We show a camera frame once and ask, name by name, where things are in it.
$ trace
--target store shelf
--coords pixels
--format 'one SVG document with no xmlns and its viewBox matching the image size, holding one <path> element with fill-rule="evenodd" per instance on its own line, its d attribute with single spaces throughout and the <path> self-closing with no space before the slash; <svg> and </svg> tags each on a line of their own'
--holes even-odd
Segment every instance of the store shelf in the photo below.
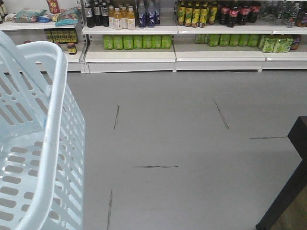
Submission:
<svg viewBox="0 0 307 230">
<path fill-rule="evenodd" d="M 75 28 L 76 24 L 55 26 L 54 22 L 49 23 L 15 23 L 15 22 L 3 22 L 0 24 L 0 30 L 38 30 L 38 29 L 54 29 L 54 28 Z"/>
<path fill-rule="evenodd" d="M 154 28 L 139 28 L 135 27 L 135 30 L 116 30 L 110 27 L 95 26 L 93 28 L 88 28 L 84 26 L 82 29 L 83 35 L 176 35 L 178 34 L 177 26 L 173 17 L 161 17 L 161 24 L 155 26 Z"/>
</svg>

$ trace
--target light blue plastic basket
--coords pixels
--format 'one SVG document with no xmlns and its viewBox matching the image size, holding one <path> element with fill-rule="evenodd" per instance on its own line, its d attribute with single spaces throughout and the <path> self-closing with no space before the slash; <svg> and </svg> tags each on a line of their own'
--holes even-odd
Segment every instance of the light blue plastic basket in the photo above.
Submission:
<svg viewBox="0 0 307 230">
<path fill-rule="evenodd" d="M 0 230 L 83 228 L 85 121 L 67 64 L 56 44 L 0 31 Z"/>
</svg>

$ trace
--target bottle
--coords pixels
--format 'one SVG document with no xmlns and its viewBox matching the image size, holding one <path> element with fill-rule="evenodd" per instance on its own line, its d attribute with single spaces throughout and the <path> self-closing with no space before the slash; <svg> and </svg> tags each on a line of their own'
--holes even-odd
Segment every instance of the bottle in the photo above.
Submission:
<svg viewBox="0 0 307 230">
<path fill-rule="evenodd" d="M 227 20 L 227 27 L 234 27 L 235 22 L 236 22 L 236 17 L 238 15 L 238 2 L 235 0 L 230 8 L 229 15 L 228 15 L 228 20 Z"/>
<path fill-rule="evenodd" d="M 85 2 L 85 16 L 86 16 L 86 24 L 88 28 L 92 28 L 95 26 L 94 16 L 93 16 L 93 8 L 91 7 L 88 1 Z"/>
<path fill-rule="evenodd" d="M 161 12 L 161 6 L 160 6 L 160 0 L 154 1 L 154 8 L 155 8 L 155 25 L 160 25 L 160 12 Z"/>
<path fill-rule="evenodd" d="M 123 29 L 128 29 L 128 13 L 125 6 L 121 8 L 121 21 Z"/>
<path fill-rule="evenodd" d="M 154 4 L 154 2 L 150 1 L 148 9 L 147 9 L 147 12 L 148 12 L 148 28 L 154 28 L 155 8 L 154 8 L 153 4 Z"/>
<path fill-rule="evenodd" d="M 299 11 L 299 3 L 297 2 L 297 3 L 295 3 L 294 7 L 292 8 L 290 17 L 287 20 L 287 23 L 286 23 L 287 28 L 292 28 L 294 26 L 295 20 L 296 20 L 297 15 L 298 15 L 298 11 Z"/>
<path fill-rule="evenodd" d="M 102 7 L 101 7 L 101 14 L 102 14 L 102 25 L 104 26 L 110 26 L 110 23 L 109 23 L 109 12 L 108 12 L 108 8 L 107 8 L 107 5 L 106 5 L 106 2 L 104 1 L 102 3 Z"/>
<path fill-rule="evenodd" d="M 184 3 L 184 0 L 180 2 L 177 15 L 178 15 L 178 25 L 184 25 L 185 15 L 186 15 L 186 5 Z"/>
<path fill-rule="evenodd" d="M 115 12 L 114 12 L 114 27 L 116 30 L 122 29 L 121 14 L 120 14 L 118 7 L 115 8 Z"/>
<path fill-rule="evenodd" d="M 184 24 L 185 26 L 191 26 L 192 13 L 193 13 L 192 2 L 189 2 L 186 7 L 186 19 L 185 19 L 185 24 Z"/>
<path fill-rule="evenodd" d="M 250 7 L 250 11 L 248 14 L 248 22 L 255 23 L 258 18 L 258 14 L 260 12 L 261 3 L 260 1 L 252 1 L 252 5 Z"/>
<path fill-rule="evenodd" d="M 110 6 L 109 7 L 109 26 L 110 28 L 115 28 L 115 25 L 114 25 L 114 6 Z"/>
<path fill-rule="evenodd" d="M 220 24 L 221 25 L 226 25 L 229 11 L 230 11 L 230 8 L 229 8 L 228 2 L 223 1 L 222 7 L 221 7 L 221 15 L 220 15 Z"/>
<path fill-rule="evenodd" d="M 247 1 L 243 1 L 236 20 L 237 24 L 239 25 L 246 24 L 248 20 L 249 8 L 250 8 L 249 3 Z"/>
<path fill-rule="evenodd" d="M 201 7 L 201 15 L 200 15 L 200 23 L 199 23 L 199 26 L 200 28 L 203 28 L 206 26 L 206 23 L 207 23 L 207 13 L 208 13 L 208 10 L 207 10 L 207 4 L 204 3 Z"/>
<path fill-rule="evenodd" d="M 146 27 L 146 9 L 144 7 L 144 2 L 140 1 L 139 8 L 139 27 L 145 28 Z"/>
<path fill-rule="evenodd" d="M 135 18 L 132 6 L 129 6 L 128 9 L 128 30 L 135 30 Z"/>
<path fill-rule="evenodd" d="M 192 15 L 192 23 L 191 23 L 192 27 L 194 28 L 198 27 L 200 14 L 201 14 L 200 4 L 196 2 L 195 7 L 193 9 L 193 15 Z"/>
<path fill-rule="evenodd" d="M 209 25 L 213 25 L 215 23 L 215 17 L 217 13 L 217 2 L 213 2 L 212 6 L 210 7 L 210 17 L 208 20 Z"/>
</svg>

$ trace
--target green drink can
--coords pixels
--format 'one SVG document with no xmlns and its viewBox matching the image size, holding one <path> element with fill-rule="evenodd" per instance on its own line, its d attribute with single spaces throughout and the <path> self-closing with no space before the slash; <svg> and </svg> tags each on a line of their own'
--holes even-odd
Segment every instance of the green drink can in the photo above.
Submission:
<svg viewBox="0 0 307 230">
<path fill-rule="evenodd" d="M 239 44 L 240 36 L 240 34 L 230 35 L 229 46 L 237 46 Z"/>
<path fill-rule="evenodd" d="M 164 34 L 162 35 L 162 49 L 170 49 L 172 46 L 172 35 L 171 34 Z"/>
<path fill-rule="evenodd" d="M 132 50 L 133 49 L 133 36 L 132 35 L 124 35 L 124 49 Z"/>
<path fill-rule="evenodd" d="M 259 34 L 251 34 L 248 39 L 249 47 L 256 47 L 259 42 L 260 35 Z"/>
<path fill-rule="evenodd" d="M 228 46 L 230 40 L 230 34 L 221 34 L 220 46 Z"/>
<path fill-rule="evenodd" d="M 134 35 L 133 36 L 133 48 L 134 49 L 143 49 L 143 36 Z"/>
<path fill-rule="evenodd" d="M 211 34 L 209 39 L 209 46 L 218 46 L 220 41 L 219 34 Z"/>
<path fill-rule="evenodd" d="M 152 47 L 152 36 L 150 34 L 143 35 L 143 49 L 151 49 Z"/>
<path fill-rule="evenodd" d="M 161 49 L 162 36 L 159 34 L 154 34 L 152 36 L 153 49 Z"/>
<path fill-rule="evenodd" d="M 108 35 L 108 34 L 103 35 L 103 41 L 104 41 L 104 48 L 105 48 L 105 50 L 114 49 L 112 35 Z"/>
<path fill-rule="evenodd" d="M 113 36 L 113 45 L 114 49 L 123 49 L 123 35 L 114 35 Z"/>
<path fill-rule="evenodd" d="M 249 34 L 241 34 L 238 45 L 239 46 L 247 46 L 249 39 Z"/>
</svg>

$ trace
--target floor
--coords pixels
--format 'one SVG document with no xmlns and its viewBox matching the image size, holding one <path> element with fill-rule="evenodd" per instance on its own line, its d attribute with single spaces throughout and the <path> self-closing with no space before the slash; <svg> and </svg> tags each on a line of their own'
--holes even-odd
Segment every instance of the floor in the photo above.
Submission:
<svg viewBox="0 0 307 230">
<path fill-rule="evenodd" d="M 306 72 L 69 74 L 85 230 L 254 230 L 301 159 Z"/>
</svg>

